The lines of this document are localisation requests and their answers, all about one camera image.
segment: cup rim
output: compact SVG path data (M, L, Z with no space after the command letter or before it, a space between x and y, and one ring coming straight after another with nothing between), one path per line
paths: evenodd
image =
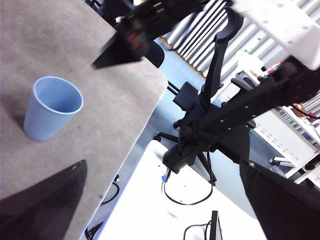
M36 86L37 86L38 82L40 82L41 80L43 80L43 79L49 79L49 78L51 78L51 79L54 78L54 79L63 81L63 82L65 82L65 83L71 85L71 86L77 91L77 93L79 94L79 96L80 96L80 98L81 98L81 105L80 105L80 107L79 107L77 110L71 111L71 112L57 111L57 110L54 110L54 109L51 108L51 107L48 107L47 105L45 105L45 104L40 100L40 98L38 97L37 92L36 92ZM40 105L41 105L42 107L44 107L45 109L47 109L47 110L50 111L50 112L53 112L53 113L56 113L56 114L60 114L60 115L72 115L72 114L76 114L77 112L79 112L79 111L82 109L82 107L83 107L83 105L84 105L84 98L83 98L81 92L78 90L78 88L77 88L75 85L73 85L71 82L69 82L69 81L67 81L67 80L65 80L65 79L63 79L63 78L57 77L57 76L44 76L44 77L39 78L39 79L34 83L34 85L33 85L33 95L34 95L34 97L36 98L36 100L38 101L38 103L40 103Z

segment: chair wheel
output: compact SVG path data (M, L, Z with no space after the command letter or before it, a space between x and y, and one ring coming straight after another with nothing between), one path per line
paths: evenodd
M158 136L158 135L155 135L155 136L153 137L153 140L156 140L156 141L158 141L159 143L161 143L161 137Z
M179 121L175 121L172 126L174 129L177 129L179 127Z

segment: gray felt surface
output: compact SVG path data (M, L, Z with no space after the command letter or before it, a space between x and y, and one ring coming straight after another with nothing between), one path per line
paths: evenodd
M94 70L113 33L81 0L1 1L1 198L86 159L68 240L82 234L168 84L148 60ZM53 138L37 142L22 124L43 76L75 84L84 106Z

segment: white desk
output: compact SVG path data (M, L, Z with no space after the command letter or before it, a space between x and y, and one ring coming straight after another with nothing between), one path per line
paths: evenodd
M288 125L277 111L267 111L256 117L254 121L256 123L254 131L294 165L285 174L287 178L318 155L318 150Z
M1 198L86 159L66 240L83 233L168 84L148 60L94 70L114 32L82 0L1 1ZM53 138L36 142L21 126L43 76L75 84L84 105Z
M288 114L299 126L310 136L312 139L320 145L320 138L318 134L315 131L315 128L313 126L305 124L303 120L301 120L299 117L295 115L295 113L291 110L292 108L287 106L281 106L280 107L286 114Z
M217 189L209 199L193 206L178 205L168 200L162 193L162 176L167 170L162 164L162 157L166 151L157 141L149 143L96 239L179 240L189 225L205 224L211 220L212 210L218 210L223 240L266 239L258 220ZM191 203L205 197L210 191L210 184L186 166L179 174L171 174L166 191L176 200ZM193 227L187 231L186 240L203 239L202 228Z

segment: computer monitor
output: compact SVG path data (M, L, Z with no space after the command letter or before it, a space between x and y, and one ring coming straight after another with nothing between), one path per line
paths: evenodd
M222 240L218 211L212 211L209 240Z

